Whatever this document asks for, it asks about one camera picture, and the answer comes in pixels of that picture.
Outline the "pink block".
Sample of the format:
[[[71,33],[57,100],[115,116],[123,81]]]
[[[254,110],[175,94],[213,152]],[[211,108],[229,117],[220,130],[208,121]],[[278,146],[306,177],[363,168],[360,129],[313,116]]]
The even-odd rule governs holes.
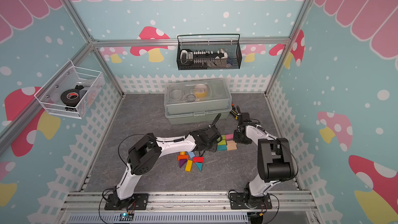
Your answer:
[[[228,135],[226,135],[226,140],[227,141],[233,140],[233,137],[234,137],[234,134],[228,134]]]

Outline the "tan rectangular block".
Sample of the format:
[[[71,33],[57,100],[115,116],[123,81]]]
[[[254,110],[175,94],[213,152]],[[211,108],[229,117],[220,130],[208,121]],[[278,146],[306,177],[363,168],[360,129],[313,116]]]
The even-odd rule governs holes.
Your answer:
[[[232,145],[227,145],[227,150],[237,150],[237,145],[236,144],[232,144]]]

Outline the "teal rectangular block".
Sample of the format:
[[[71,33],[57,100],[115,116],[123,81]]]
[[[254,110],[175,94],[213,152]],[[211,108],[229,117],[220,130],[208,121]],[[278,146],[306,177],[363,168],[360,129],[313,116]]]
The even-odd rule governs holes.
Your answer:
[[[228,150],[227,145],[218,145],[217,146],[217,150],[218,151],[224,151],[224,150]]]

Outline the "teal triangle block bottom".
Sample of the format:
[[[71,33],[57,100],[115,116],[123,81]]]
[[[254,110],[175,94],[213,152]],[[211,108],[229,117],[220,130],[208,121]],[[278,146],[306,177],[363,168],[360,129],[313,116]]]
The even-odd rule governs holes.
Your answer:
[[[199,169],[200,171],[202,171],[202,168],[203,168],[202,163],[196,163],[196,162],[195,162],[195,165],[198,167],[198,169]]]

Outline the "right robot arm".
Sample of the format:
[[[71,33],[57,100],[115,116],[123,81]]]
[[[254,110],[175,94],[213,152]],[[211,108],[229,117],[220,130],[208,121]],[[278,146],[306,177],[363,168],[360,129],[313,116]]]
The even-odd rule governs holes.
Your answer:
[[[238,106],[233,108],[238,120],[233,141],[237,144],[257,145],[258,174],[248,182],[244,192],[235,190],[228,192],[232,209],[271,209],[270,190],[279,183],[296,177],[297,161],[291,153],[289,141],[277,138],[252,119],[249,113],[242,113]]]

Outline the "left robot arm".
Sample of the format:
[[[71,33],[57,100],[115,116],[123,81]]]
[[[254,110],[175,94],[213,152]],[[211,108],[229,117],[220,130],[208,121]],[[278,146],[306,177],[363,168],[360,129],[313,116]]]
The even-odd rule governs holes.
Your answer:
[[[106,199],[105,210],[127,208],[134,201],[134,190],[140,178],[149,172],[157,160],[165,155],[180,152],[216,152],[222,135],[215,126],[207,127],[178,137],[161,138],[153,133],[144,134],[127,152],[125,171],[112,194]]]

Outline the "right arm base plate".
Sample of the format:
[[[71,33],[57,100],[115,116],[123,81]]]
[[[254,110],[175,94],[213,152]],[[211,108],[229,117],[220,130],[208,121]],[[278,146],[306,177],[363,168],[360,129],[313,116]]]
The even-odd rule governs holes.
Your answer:
[[[250,193],[236,192],[234,190],[228,193],[231,209],[272,209],[270,195],[254,197]]]

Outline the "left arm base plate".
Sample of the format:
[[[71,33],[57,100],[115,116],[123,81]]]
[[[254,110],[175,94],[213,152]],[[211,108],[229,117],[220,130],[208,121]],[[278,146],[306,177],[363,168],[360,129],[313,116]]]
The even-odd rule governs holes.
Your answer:
[[[104,210],[106,211],[135,211],[146,210],[148,204],[148,194],[134,194],[131,197],[120,200],[116,194],[109,194],[106,198]]]

